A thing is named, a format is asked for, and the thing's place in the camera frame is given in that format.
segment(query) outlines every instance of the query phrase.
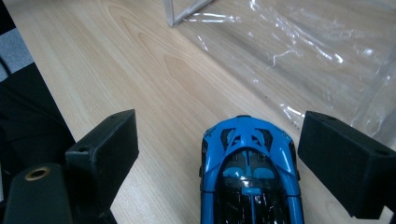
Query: black plastic block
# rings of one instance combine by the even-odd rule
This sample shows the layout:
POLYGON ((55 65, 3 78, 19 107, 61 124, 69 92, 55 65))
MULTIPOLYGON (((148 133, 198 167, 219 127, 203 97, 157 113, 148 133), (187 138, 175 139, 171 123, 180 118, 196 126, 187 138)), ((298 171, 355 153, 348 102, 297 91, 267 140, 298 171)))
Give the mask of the black plastic block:
POLYGON ((352 217, 379 218, 396 152, 327 115, 307 111, 298 154, 352 217))

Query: wooden table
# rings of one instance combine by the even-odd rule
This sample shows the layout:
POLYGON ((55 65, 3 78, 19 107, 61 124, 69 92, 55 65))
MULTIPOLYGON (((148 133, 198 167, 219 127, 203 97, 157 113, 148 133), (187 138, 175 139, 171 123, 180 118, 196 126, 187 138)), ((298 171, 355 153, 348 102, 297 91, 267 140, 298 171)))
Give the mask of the wooden table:
MULTIPOLYGON (((199 223, 201 140, 239 114, 279 113, 166 25, 163 1, 6 0, 76 141, 134 108, 139 158, 112 205, 119 223, 199 223)), ((346 210, 299 161, 306 223, 374 223, 346 210)), ((386 212, 378 223, 386 223, 386 212)))

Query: plastic bag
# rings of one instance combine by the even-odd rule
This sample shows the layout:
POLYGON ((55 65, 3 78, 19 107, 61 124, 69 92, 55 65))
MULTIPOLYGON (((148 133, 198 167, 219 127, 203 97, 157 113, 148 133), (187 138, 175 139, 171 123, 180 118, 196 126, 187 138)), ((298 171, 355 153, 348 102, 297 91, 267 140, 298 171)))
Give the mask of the plastic bag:
POLYGON ((395 9, 385 0, 223 0, 176 29, 296 132, 313 110, 395 149, 395 9))

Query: blue toy car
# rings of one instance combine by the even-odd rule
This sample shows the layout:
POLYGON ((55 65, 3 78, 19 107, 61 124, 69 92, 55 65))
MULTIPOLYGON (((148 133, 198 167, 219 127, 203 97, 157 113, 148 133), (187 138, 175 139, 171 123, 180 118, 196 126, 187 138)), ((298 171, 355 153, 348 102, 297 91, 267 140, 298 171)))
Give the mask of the blue toy car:
POLYGON ((296 152, 274 124, 220 122, 202 143, 201 223, 304 223, 296 152))

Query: car windshield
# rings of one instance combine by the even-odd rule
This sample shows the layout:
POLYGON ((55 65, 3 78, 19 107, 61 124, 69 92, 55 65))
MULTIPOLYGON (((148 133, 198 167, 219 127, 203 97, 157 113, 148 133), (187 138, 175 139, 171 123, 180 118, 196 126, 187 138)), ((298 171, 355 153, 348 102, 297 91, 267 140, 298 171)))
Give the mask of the car windshield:
POLYGON ((271 160, 252 148, 225 160, 216 197, 218 223, 289 223, 279 175, 271 160))

